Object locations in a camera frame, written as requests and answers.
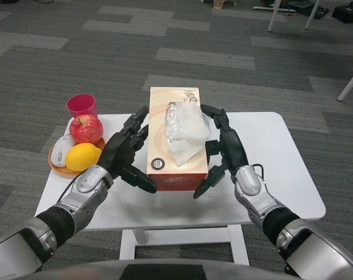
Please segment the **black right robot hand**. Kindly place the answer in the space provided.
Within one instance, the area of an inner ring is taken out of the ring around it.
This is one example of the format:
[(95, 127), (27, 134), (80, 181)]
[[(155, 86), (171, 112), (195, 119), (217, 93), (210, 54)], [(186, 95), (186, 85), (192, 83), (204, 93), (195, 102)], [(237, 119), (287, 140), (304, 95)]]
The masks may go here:
[(209, 188), (215, 187), (224, 178), (227, 170), (231, 174), (236, 174), (239, 168), (249, 164), (237, 132), (229, 125), (226, 111), (205, 104), (201, 105), (201, 111), (213, 119), (216, 128), (220, 131), (218, 140), (206, 141), (205, 143), (207, 159), (220, 154), (222, 163), (219, 166), (213, 166), (208, 171), (207, 178), (195, 190), (194, 199), (202, 196)]

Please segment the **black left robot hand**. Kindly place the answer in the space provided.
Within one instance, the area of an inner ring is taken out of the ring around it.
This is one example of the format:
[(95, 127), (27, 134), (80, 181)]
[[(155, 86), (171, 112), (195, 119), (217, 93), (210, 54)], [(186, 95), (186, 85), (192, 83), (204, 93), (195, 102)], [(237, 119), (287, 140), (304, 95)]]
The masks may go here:
[(147, 106), (142, 106), (127, 119), (123, 128), (106, 143), (97, 165), (106, 169), (112, 179), (120, 177), (129, 185), (154, 194), (157, 192), (156, 184), (140, 169), (132, 165), (136, 152), (143, 147), (148, 137), (149, 127), (142, 126), (147, 114)]

